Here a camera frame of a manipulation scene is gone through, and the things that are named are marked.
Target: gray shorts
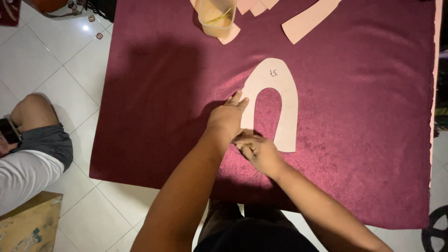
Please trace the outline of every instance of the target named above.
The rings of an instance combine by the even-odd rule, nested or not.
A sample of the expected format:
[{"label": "gray shorts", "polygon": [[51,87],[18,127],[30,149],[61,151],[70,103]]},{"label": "gray shorts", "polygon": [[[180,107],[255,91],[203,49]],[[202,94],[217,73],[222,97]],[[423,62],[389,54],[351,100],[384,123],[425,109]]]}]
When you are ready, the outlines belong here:
[{"label": "gray shorts", "polygon": [[64,132],[62,124],[23,131],[22,142],[9,153],[23,150],[40,151],[56,158],[64,164],[64,171],[73,161],[72,140],[69,134]]}]

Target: tile grout line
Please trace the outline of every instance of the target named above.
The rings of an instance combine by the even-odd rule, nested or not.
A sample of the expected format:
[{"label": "tile grout line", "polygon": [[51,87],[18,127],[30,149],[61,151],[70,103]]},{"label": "tile grout line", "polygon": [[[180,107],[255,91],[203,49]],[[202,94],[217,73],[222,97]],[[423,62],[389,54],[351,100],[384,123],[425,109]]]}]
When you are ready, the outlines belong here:
[{"label": "tile grout line", "polygon": [[98,103],[96,103],[96,101],[92,98],[92,96],[84,89],[84,87],[81,85],[81,84],[79,84],[79,82],[78,82],[78,80],[72,75],[72,73],[65,67],[65,65],[62,65],[62,67],[65,69],[65,71],[67,71],[67,73],[69,73],[70,74],[70,76],[76,81],[76,83],[78,83],[78,85],[84,90],[84,92],[86,92],[86,94],[90,97],[90,99],[92,99],[92,101],[93,102],[95,102],[95,104],[98,106],[98,109],[99,109],[99,104]]},{"label": "tile grout line", "polygon": [[37,34],[33,31],[33,29],[31,29],[31,27],[28,26],[28,23],[26,23],[25,25],[26,25],[26,26],[30,29],[30,31],[36,36],[36,38],[39,39],[39,41],[43,44],[43,46],[45,46],[45,48],[46,48],[46,49],[53,55],[53,57],[59,62],[59,64],[63,65],[63,64],[58,60],[58,58],[56,58],[56,56],[54,55],[54,53],[52,53],[52,52],[50,51],[50,49],[48,49],[48,46],[46,46],[45,43],[39,38],[39,36],[37,36]]},{"label": "tile grout line", "polygon": [[71,135],[73,132],[75,132],[81,125],[83,125],[87,120],[90,119],[90,117],[92,117],[96,112],[98,112],[100,108],[98,108],[97,110],[95,110],[95,112],[93,112],[93,114],[91,114],[85,121],[83,121],[78,127],[76,127],[69,135]]},{"label": "tile grout line", "polygon": [[76,204],[78,204],[85,196],[87,196],[87,194],[89,194],[93,189],[95,189],[95,187],[93,187],[88,193],[86,193],[86,195],[84,195],[82,198],[80,198],[71,208],[69,208],[63,215],[61,215],[59,217],[59,219],[61,219],[66,213],[68,213]]},{"label": "tile grout line", "polygon": [[79,248],[78,247],[76,247],[76,245],[72,242],[72,240],[70,240],[69,239],[69,237],[66,235],[66,234],[64,234],[64,236],[67,238],[67,240],[69,240],[69,242],[79,251]]},{"label": "tile grout line", "polygon": [[0,78],[0,82],[2,82],[2,84],[11,92],[11,94],[13,94],[13,96],[17,99],[17,104],[19,103],[19,102],[21,102],[20,100],[19,100],[19,98],[17,98],[17,96],[11,91],[11,89],[3,82],[3,80]]},{"label": "tile grout line", "polygon": [[65,62],[64,64],[62,64],[62,65],[65,65],[65,64],[67,64],[70,60],[72,60],[73,59],[73,57],[75,57],[78,53],[80,53],[80,51],[82,51],[84,48],[86,48],[86,46],[88,46],[90,43],[92,43],[94,40],[96,39],[96,37],[94,37],[91,41],[89,41],[89,43],[87,43],[85,46],[83,46],[77,53],[75,53],[75,55],[73,55],[71,58],[69,58],[69,60],[67,60],[67,62]]},{"label": "tile grout line", "polygon": [[18,33],[25,25],[26,25],[26,22],[22,19],[22,21],[25,23],[22,27],[20,27],[16,32],[14,32],[14,34],[12,34],[5,42],[3,42],[2,44],[0,44],[0,47],[2,46],[2,45],[4,45],[6,42],[8,42],[8,40],[10,40],[16,33]]},{"label": "tile grout line", "polygon": [[126,222],[131,226],[131,229],[133,229],[134,227],[132,226],[132,224],[131,223],[129,223],[129,221],[123,216],[123,214],[121,214],[120,213],[120,211],[118,211],[118,209],[112,204],[112,202],[104,195],[104,193],[99,189],[99,188],[97,188],[96,187],[96,189],[98,189],[98,191],[99,192],[101,192],[101,194],[109,201],[109,203],[115,208],[115,210],[126,220]]},{"label": "tile grout line", "polygon": [[38,88],[40,88],[40,86],[42,86],[49,78],[51,78],[57,71],[59,71],[59,69],[61,69],[63,66],[61,65],[60,66],[60,68],[58,68],[54,73],[52,73],[46,80],[44,80],[36,89],[34,89],[32,92],[31,92],[31,94],[32,93],[34,93],[34,92],[36,92],[36,90],[38,89]]},{"label": "tile grout line", "polygon": [[129,229],[129,231],[126,232],[126,234],[124,234],[123,236],[121,236],[118,241],[116,241],[114,244],[112,244],[112,246],[110,246],[108,249],[106,249],[105,252],[107,252],[109,249],[111,249],[117,242],[119,242],[125,235],[127,235],[132,229],[134,229],[134,227],[131,227],[131,229]]}]

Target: white tile floor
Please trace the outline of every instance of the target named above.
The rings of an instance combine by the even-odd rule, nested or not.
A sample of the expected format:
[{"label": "white tile floor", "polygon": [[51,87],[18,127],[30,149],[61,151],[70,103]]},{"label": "white tile floor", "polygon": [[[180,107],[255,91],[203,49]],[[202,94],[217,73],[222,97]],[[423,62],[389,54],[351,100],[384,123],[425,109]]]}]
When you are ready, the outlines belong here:
[{"label": "white tile floor", "polygon": [[[88,178],[113,28],[97,15],[88,22],[89,15],[48,19],[23,3],[19,26],[0,26],[0,115],[27,94],[43,93],[72,138],[73,164],[47,187],[64,194],[54,251],[127,252],[158,190]],[[432,177],[431,211],[448,204],[448,132],[434,140]],[[285,214],[326,251],[300,214]],[[447,220],[438,226],[446,228]],[[423,251],[420,230],[369,228],[397,252]],[[436,239],[433,245],[436,251],[442,247]]]}]

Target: orange object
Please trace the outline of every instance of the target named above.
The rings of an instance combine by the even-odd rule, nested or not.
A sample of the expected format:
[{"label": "orange object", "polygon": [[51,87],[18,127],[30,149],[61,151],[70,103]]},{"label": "orange object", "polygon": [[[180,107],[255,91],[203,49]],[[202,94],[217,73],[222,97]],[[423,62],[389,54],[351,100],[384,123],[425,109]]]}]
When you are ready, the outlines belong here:
[{"label": "orange object", "polygon": [[41,12],[53,12],[64,7],[68,0],[31,0],[31,2]]}]

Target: plastic container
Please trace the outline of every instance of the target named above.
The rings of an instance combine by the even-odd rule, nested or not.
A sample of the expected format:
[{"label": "plastic container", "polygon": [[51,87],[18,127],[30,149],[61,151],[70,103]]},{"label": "plastic container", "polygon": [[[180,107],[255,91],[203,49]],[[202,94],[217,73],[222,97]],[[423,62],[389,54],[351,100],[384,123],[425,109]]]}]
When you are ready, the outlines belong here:
[{"label": "plastic container", "polygon": [[237,0],[200,0],[198,17],[205,34],[227,38],[237,10]]}]

